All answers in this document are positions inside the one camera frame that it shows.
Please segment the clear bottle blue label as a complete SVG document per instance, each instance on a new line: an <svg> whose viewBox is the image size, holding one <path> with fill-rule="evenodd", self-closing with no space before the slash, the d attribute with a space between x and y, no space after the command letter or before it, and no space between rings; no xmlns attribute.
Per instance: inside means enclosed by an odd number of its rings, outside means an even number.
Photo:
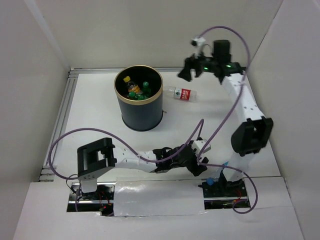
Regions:
<svg viewBox="0 0 320 240"><path fill-rule="evenodd" d="M228 165L228 163L228 161L226 161L225 163L211 163L211 165L215 166L212 167L213 173L205 181L207 185L212 186L215 182L219 180L221 171L224 169L224 166Z"/></svg>

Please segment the clear bottle yellow cap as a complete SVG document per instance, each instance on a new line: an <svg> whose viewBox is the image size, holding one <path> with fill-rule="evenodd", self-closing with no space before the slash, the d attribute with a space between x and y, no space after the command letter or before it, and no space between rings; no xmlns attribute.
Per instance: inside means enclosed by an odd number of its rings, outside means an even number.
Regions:
<svg viewBox="0 0 320 240"><path fill-rule="evenodd" d="M139 85L131 80L129 76L126 76L123 78L123 81L126 85L126 88L128 90L128 96L130 96L131 93L135 93L136 95L141 95L143 92L140 89Z"/></svg>

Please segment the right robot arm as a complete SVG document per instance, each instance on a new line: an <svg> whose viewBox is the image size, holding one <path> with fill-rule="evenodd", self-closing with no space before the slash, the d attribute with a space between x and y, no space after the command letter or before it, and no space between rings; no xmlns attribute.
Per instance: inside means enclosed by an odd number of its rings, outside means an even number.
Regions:
<svg viewBox="0 0 320 240"><path fill-rule="evenodd" d="M232 101L231 110L236 113L239 121L239 127L231 136L234 153L228 163L220 168L216 183L220 194L230 196L242 181L250 161L267 145L274 122L257 106L246 85L245 68L232 61L231 43L225 39L215 40L211 56L205 56L205 44L203 37L191 40L195 53L184 60L184 68L177 76L190 82L192 70L197 78L204 72L212 73Z"/></svg>

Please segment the small green bottle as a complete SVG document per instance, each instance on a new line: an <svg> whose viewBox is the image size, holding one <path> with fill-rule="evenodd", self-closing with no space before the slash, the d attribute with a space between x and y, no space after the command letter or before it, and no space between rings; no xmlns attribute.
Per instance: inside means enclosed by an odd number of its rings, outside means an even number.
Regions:
<svg viewBox="0 0 320 240"><path fill-rule="evenodd" d="M128 93L128 98L133 101L142 101L145 99L145 96L144 94L138 94L132 91Z"/></svg>

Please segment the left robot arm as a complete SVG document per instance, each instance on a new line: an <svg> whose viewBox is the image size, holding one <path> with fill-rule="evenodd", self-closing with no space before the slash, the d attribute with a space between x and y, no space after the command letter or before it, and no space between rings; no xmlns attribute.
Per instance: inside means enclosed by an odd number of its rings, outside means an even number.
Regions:
<svg viewBox="0 0 320 240"><path fill-rule="evenodd" d="M96 200L98 197L106 196L106 192L98 187L98 178L114 168L156 174L166 173L176 168L186 168L197 177L207 170L206 166L197 163L198 153L206 142L201 137L191 140L176 156L157 163L144 161L141 158L159 161L175 154L182 146L144 151L137 156L125 147L115 146L109 137L83 145L77 149L80 194L84 200Z"/></svg>

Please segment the clear bottle red label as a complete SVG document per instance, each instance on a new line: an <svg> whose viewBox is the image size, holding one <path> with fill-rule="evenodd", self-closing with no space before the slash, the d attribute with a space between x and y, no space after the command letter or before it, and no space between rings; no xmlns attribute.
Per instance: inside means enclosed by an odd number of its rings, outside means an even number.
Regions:
<svg viewBox="0 0 320 240"><path fill-rule="evenodd" d="M185 102L195 102L197 99L197 92L186 88L166 86L163 92L167 97Z"/></svg>

